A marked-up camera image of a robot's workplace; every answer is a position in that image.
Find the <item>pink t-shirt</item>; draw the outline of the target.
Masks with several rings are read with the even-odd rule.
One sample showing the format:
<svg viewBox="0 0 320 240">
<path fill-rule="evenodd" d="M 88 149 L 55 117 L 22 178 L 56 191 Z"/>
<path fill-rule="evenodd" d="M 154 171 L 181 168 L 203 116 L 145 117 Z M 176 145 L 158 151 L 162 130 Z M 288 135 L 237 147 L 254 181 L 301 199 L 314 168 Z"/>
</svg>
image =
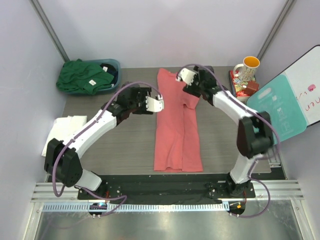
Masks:
<svg viewBox="0 0 320 240">
<path fill-rule="evenodd" d="M 199 98 L 183 91 L 184 83 L 164 68 L 157 73 L 164 110 L 156 115 L 153 170 L 196 173 L 203 171 L 196 107 Z"/>
</svg>

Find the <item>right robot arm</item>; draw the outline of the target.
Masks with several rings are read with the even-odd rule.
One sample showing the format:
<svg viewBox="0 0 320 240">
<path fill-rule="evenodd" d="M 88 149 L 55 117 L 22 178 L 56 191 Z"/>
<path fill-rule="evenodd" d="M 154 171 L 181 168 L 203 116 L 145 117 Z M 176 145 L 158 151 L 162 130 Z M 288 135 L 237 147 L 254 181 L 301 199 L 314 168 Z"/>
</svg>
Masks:
<svg viewBox="0 0 320 240">
<path fill-rule="evenodd" d="M 243 195 L 251 182 L 257 161 L 274 145 L 270 115 L 248 108 L 217 80 L 212 67 L 195 65 L 182 68 L 176 80 L 184 82 L 183 91 L 203 98 L 211 106 L 223 111 L 237 124 L 238 157 L 226 177 L 226 193 L 233 198 Z"/>
</svg>

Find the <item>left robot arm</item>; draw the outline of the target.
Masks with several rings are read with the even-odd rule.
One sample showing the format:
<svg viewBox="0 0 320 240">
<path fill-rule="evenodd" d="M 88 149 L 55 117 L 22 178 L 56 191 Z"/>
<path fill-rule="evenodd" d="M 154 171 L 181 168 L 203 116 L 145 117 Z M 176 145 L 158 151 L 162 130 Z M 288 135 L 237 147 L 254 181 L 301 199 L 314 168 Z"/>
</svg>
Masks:
<svg viewBox="0 0 320 240">
<path fill-rule="evenodd" d="M 82 167 L 81 158 L 85 152 L 104 134 L 116 128 L 130 114 L 152 115 L 163 109 L 160 93 L 151 96 L 150 85 L 139 82 L 123 85 L 98 112 L 75 133 L 64 139 L 52 138 L 46 147 L 44 171 L 52 177 L 54 194 L 62 195 L 56 183 L 63 187 L 77 187 L 88 190 L 93 198 L 100 200 L 107 192 L 102 178 Z"/>
</svg>

